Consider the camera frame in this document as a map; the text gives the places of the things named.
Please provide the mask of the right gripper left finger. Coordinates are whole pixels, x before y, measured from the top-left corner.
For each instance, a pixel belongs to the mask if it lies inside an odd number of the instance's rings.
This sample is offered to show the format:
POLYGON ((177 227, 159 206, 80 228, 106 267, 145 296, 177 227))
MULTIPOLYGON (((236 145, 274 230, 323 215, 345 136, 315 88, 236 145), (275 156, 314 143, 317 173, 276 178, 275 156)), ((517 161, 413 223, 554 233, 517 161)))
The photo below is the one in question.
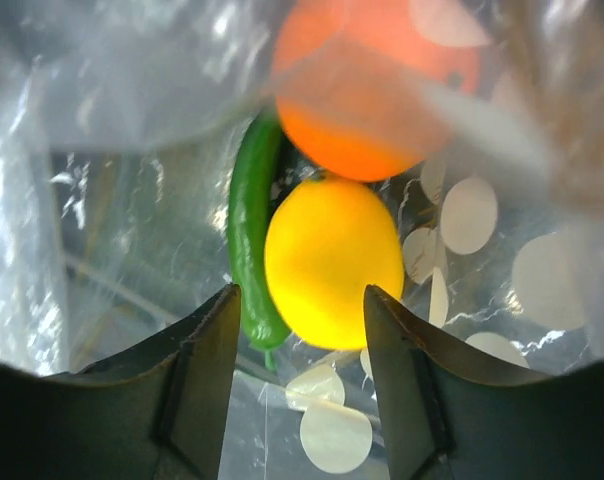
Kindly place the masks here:
POLYGON ((81 372, 0 363, 0 479, 214 479, 235 369, 241 294, 81 372))

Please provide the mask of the green fake cucumber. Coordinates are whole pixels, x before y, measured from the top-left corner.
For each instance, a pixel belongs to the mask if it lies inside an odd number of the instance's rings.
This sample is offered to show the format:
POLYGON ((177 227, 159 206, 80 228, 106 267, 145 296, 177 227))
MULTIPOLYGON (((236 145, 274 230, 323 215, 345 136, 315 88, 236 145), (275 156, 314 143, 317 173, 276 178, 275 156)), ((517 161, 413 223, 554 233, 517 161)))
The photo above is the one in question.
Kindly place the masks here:
POLYGON ((269 293, 264 263, 271 186, 282 138, 272 117, 259 115, 249 125, 232 172, 226 230, 232 279, 241 289, 241 329, 271 371, 276 369, 273 351, 291 333, 269 293))

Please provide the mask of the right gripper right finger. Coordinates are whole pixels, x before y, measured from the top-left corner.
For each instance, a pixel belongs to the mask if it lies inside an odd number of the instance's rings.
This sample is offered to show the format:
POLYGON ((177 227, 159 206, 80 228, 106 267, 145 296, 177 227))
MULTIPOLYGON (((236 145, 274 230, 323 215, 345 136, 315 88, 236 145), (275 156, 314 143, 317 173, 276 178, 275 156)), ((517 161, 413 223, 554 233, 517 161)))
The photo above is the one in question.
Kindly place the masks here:
POLYGON ((549 376, 421 320, 377 286, 368 351, 394 479, 604 479, 604 361, 549 376))

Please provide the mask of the clear polka dot zip bag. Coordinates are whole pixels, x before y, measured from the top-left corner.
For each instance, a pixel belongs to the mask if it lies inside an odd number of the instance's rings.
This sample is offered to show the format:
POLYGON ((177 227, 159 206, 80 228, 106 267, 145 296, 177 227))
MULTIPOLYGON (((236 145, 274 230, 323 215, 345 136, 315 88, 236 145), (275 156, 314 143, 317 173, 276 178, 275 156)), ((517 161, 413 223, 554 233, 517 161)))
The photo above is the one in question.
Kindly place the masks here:
MULTIPOLYGON (((604 1, 459 1, 490 39, 478 86, 422 81, 451 136, 378 181, 282 128, 271 64, 296 2, 0 1, 0 363, 76 374, 241 294, 229 189, 259 115, 283 135, 270 222, 305 180, 365 185, 402 249, 384 291, 416 317, 549 376, 604 361, 604 1)), ((214 479, 394 479, 368 341, 291 330, 273 357, 240 303, 214 479)))

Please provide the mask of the fake orange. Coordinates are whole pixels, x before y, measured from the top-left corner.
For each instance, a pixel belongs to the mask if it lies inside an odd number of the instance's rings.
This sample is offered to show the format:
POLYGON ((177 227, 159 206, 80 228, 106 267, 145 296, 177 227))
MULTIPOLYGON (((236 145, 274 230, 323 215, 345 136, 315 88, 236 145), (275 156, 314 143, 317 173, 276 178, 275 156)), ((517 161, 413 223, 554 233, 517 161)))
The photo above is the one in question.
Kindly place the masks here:
POLYGON ((298 1, 271 64, 282 128, 338 175, 395 176, 451 136, 427 105, 422 81, 474 93, 489 43, 459 1, 298 1))

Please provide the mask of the yellow fake lemon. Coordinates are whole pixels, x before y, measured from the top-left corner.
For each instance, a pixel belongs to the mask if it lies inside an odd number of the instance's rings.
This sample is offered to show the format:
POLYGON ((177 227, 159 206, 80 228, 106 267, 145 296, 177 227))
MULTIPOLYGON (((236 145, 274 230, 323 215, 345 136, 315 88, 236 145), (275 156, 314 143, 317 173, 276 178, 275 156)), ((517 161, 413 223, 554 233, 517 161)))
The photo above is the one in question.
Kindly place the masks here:
POLYGON ((399 298, 404 265, 384 203, 365 185, 338 177, 300 183, 274 213, 265 243, 271 297, 290 329, 330 350, 366 347, 369 285, 399 298))

